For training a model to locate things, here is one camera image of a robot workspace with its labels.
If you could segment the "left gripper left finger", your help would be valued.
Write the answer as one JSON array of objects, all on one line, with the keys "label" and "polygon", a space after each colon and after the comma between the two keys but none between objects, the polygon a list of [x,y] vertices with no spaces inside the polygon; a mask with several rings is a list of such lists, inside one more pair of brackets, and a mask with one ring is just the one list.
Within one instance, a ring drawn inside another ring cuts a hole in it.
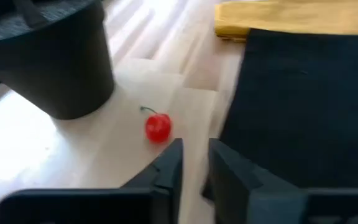
[{"label": "left gripper left finger", "polygon": [[174,139],[147,167],[122,187],[150,192],[139,224],[178,224],[183,176],[183,140]]}]

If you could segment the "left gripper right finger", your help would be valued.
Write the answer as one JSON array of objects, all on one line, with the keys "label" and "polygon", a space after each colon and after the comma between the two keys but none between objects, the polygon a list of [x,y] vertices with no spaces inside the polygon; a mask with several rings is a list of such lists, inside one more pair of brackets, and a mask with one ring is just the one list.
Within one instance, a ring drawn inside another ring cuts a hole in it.
[{"label": "left gripper right finger", "polygon": [[204,195],[214,203],[217,224],[301,224],[306,196],[220,140],[208,143]]}]

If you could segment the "red toy cherry with stem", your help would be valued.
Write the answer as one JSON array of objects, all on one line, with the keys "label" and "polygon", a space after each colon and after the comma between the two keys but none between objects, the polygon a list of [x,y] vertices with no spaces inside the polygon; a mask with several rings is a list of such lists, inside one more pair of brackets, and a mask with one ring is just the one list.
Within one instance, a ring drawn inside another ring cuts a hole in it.
[{"label": "red toy cherry with stem", "polygon": [[151,111],[152,114],[145,121],[145,135],[153,143],[165,142],[172,131],[172,121],[168,114],[158,113],[152,108],[141,106],[141,111]]}]

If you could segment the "black cloth with white tag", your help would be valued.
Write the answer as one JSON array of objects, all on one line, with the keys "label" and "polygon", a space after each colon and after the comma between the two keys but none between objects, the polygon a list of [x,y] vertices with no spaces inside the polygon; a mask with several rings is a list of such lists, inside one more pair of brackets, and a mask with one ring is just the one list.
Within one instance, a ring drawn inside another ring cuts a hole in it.
[{"label": "black cloth with white tag", "polygon": [[358,35],[251,30],[219,138],[299,187],[358,188]]}]

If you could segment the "leafy green plant, black pot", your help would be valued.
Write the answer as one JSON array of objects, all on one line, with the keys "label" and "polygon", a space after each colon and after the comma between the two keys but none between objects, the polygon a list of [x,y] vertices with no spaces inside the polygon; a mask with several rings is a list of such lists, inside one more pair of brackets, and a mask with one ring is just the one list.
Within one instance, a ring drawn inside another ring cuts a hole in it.
[{"label": "leafy green plant, black pot", "polygon": [[0,82],[57,119],[114,91],[103,0],[0,0]]}]

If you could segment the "yellow cloth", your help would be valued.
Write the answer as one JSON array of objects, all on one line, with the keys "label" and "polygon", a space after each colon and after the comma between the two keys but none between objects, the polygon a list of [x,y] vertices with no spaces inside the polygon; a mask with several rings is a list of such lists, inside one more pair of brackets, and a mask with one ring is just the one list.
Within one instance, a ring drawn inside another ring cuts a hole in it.
[{"label": "yellow cloth", "polygon": [[358,35],[358,0],[229,1],[215,5],[217,36],[244,41],[251,29]]}]

